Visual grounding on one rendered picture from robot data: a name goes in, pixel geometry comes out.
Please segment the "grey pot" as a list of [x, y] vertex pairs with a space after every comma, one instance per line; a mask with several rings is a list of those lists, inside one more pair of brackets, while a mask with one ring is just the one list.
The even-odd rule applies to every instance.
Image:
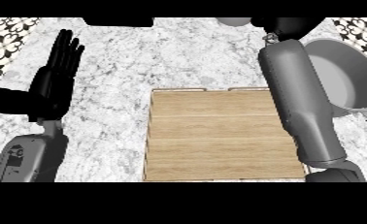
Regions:
[[367, 55], [333, 39], [306, 43], [304, 50], [334, 109], [334, 117], [367, 117]]

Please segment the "wooden tray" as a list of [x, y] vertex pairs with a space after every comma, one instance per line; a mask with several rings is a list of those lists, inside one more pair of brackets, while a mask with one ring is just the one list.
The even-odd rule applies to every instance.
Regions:
[[143, 179], [300, 179], [303, 166], [269, 89], [155, 89]]

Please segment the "grey round object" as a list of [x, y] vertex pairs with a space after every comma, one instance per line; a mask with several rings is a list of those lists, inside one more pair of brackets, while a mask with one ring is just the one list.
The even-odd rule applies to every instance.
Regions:
[[217, 21], [232, 27], [244, 26], [251, 22], [248, 17], [219, 17]]

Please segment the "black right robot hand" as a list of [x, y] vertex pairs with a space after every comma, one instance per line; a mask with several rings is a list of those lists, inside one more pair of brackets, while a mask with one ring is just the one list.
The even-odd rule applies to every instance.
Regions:
[[251, 25], [272, 33], [278, 41], [299, 40], [324, 21], [324, 17], [253, 17]]

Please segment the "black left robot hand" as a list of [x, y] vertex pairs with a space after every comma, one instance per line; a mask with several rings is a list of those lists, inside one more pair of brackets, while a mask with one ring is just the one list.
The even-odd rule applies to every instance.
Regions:
[[46, 65], [37, 70], [28, 91], [0, 87], [0, 113], [25, 114], [29, 122], [60, 120], [69, 111], [74, 77], [84, 45], [62, 29]]

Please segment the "black appliance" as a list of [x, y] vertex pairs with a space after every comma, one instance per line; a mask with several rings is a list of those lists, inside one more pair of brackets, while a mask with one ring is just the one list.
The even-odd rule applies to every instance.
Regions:
[[151, 17], [85, 17], [84, 22], [91, 26], [152, 27]]

